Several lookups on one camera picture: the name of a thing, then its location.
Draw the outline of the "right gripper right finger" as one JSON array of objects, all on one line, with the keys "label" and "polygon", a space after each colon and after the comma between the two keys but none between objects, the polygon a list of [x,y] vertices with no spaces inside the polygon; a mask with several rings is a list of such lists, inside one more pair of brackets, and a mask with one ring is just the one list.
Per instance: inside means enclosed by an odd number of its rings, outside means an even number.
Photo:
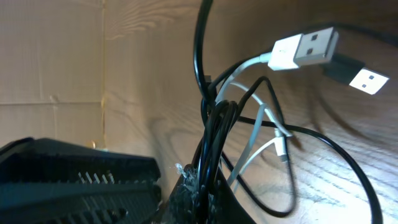
[{"label": "right gripper right finger", "polygon": [[218,171],[216,175],[214,196],[216,223],[256,224],[237,201],[221,171]]}]

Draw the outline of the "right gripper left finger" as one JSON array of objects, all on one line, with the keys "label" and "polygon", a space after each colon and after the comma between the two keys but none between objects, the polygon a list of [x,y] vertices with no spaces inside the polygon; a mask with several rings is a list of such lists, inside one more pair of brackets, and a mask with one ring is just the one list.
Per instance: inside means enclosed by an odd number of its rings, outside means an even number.
[{"label": "right gripper left finger", "polygon": [[169,199],[159,206],[152,218],[153,224],[192,224],[196,223],[195,202],[198,197],[197,169],[191,164],[183,167],[175,164],[180,175]]}]

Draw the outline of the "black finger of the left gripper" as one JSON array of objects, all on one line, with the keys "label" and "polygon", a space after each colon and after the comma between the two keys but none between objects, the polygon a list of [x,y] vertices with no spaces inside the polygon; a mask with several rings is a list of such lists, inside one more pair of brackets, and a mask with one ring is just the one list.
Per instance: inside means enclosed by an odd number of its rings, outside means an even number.
[{"label": "black finger of the left gripper", "polygon": [[158,210],[151,157],[24,138],[1,148],[2,223],[147,223]]}]

